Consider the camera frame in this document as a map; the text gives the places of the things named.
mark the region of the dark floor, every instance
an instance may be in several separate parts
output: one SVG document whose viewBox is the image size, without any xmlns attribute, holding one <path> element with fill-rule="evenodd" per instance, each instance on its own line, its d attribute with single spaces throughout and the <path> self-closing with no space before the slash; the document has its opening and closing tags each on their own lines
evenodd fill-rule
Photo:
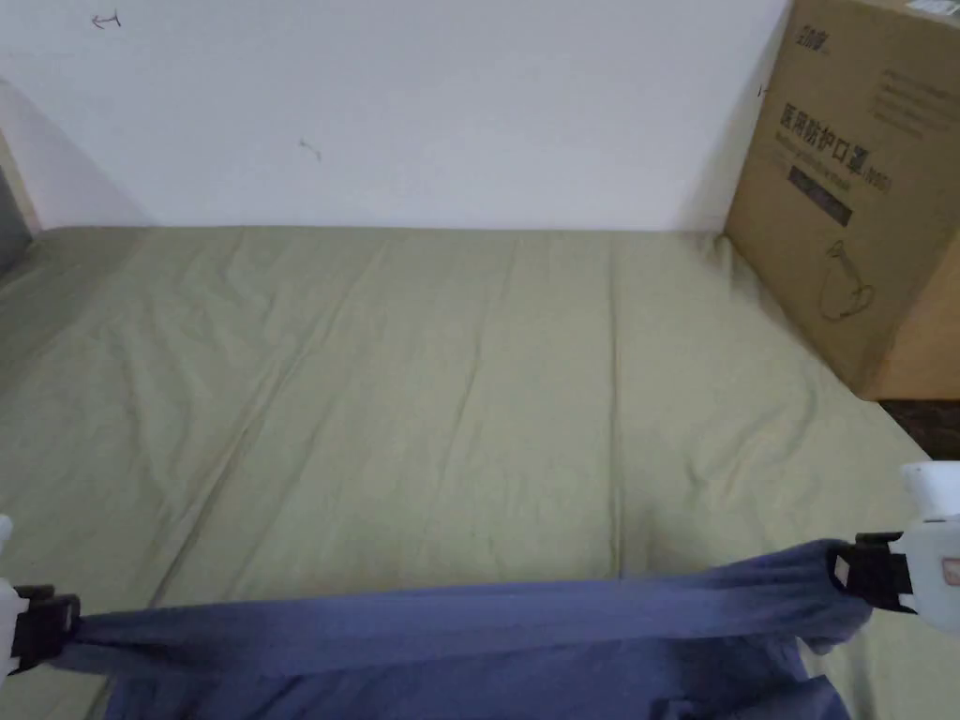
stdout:
<svg viewBox="0 0 960 720">
<path fill-rule="evenodd" d="M 960 460 L 960 401 L 884 400 L 880 405 L 932 460 Z"/>
</svg>

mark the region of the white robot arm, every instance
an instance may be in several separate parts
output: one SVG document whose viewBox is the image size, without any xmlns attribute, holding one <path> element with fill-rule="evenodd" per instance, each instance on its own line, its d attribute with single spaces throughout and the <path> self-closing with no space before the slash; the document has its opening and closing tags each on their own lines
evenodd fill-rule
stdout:
<svg viewBox="0 0 960 720">
<path fill-rule="evenodd" d="M 902 533 L 857 535 L 828 553 L 844 592 L 875 608 L 915 613 L 960 635 L 960 462 L 903 466 L 920 517 Z"/>
</svg>

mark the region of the chinese characters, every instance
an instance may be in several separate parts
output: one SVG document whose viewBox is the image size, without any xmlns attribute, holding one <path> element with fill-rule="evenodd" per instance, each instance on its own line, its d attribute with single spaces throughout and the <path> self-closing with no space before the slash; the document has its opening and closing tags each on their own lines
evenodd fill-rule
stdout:
<svg viewBox="0 0 960 720">
<path fill-rule="evenodd" d="M 829 125 L 811 117 L 792 103 L 784 105 L 780 114 L 780 125 L 819 152 L 829 152 L 830 157 L 852 175 L 864 176 L 866 173 L 865 180 L 870 185 L 883 192 L 889 189 L 890 178 L 873 166 L 867 167 L 869 150 L 841 137 Z"/>
</svg>

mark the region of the black label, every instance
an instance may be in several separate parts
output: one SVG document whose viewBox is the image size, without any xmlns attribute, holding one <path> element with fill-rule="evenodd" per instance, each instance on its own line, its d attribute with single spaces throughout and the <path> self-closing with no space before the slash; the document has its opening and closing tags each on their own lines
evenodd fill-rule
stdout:
<svg viewBox="0 0 960 720">
<path fill-rule="evenodd" d="M 791 166 L 790 175 L 787 176 L 787 179 L 812 200 L 817 207 L 826 212 L 827 215 L 844 228 L 847 226 L 847 223 L 850 222 L 853 211 L 799 167 L 796 165 Z"/>
</svg>

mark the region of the wall mark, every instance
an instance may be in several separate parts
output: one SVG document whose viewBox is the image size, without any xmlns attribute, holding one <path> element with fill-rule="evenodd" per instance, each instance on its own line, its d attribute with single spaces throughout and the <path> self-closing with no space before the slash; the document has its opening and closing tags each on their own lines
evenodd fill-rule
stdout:
<svg viewBox="0 0 960 720">
<path fill-rule="evenodd" d="M 317 162 L 324 161 L 324 156 L 321 154 L 321 152 L 303 138 L 300 139 L 300 142 L 297 144 L 297 146 L 309 151 L 310 154 L 317 159 Z"/>
<path fill-rule="evenodd" d="M 104 25 L 109 22 L 115 22 L 118 28 L 122 28 L 123 25 L 120 24 L 120 18 L 117 16 L 117 11 L 113 11 L 113 15 L 110 17 L 101 17 L 100 15 L 94 15 L 90 18 L 90 22 L 93 23 L 93 27 L 97 30 L 104 30 Z"/>
</svg>

